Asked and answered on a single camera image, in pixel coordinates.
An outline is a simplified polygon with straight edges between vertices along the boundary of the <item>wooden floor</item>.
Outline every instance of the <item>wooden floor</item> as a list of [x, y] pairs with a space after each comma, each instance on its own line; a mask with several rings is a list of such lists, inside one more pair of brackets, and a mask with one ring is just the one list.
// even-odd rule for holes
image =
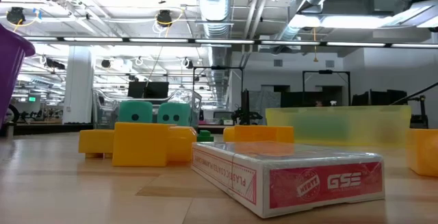
[[187, 165], [112, 167], [77, 153], [78, 134], [0, 140], [0, 224], [438, 223], [438, 178], [385, 150], [386, 200], [262, 220]]

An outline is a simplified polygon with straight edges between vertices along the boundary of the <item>gse logo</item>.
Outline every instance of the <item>gse logo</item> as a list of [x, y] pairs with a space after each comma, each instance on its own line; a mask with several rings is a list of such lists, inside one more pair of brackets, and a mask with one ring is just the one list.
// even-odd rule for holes
[[327, 178], [328, 189], [358, 186], [361, 184], [362, 173], [343, 173], [341, 175], [330, 175]]

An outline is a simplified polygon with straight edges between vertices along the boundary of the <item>yellow block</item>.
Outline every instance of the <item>yellow block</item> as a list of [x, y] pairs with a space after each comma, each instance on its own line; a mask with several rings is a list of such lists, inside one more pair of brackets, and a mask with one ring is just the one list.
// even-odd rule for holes
[[193, 142], [196, 142], [196, 131], [193, 127], [171, 127], [168, 161], [189, 162], [192, 159]]
[[80, 153], [112, 153], [114, 130], [84, 130], [79, 133]]
[[117, 122], [113, 166], [166, 166], [171, 126]]
[[438, 176], [438, 129], [411, 129], [408, 166], [419, 175]]
[[224, 142], [294, 142], [293, 127], [236, 125], [224, 129]]

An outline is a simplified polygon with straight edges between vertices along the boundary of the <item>purple container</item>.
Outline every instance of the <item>purple container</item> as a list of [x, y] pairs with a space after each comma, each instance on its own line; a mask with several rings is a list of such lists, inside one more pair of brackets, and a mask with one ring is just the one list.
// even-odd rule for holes
[[0, 25], [0, 124], [14, 92], [23, 59], [35, 54], [35, 47], [23, 37]]

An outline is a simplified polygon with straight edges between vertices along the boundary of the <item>teal toy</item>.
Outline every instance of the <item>teal toy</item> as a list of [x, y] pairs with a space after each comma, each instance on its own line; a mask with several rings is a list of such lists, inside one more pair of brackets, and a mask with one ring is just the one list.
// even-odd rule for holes
[[152, 123], [153, 105], [148, 101], [123, 101], [118, 111], [118, 121]]
[[176, 124], [178, 126], [190, 125], [190, 104], [163, 103], [158, 108], [158, 123]]
[[214, 142], [214, 137], [211, 136], [211, 133], [206, 130], [199, 131], [197, 142]]

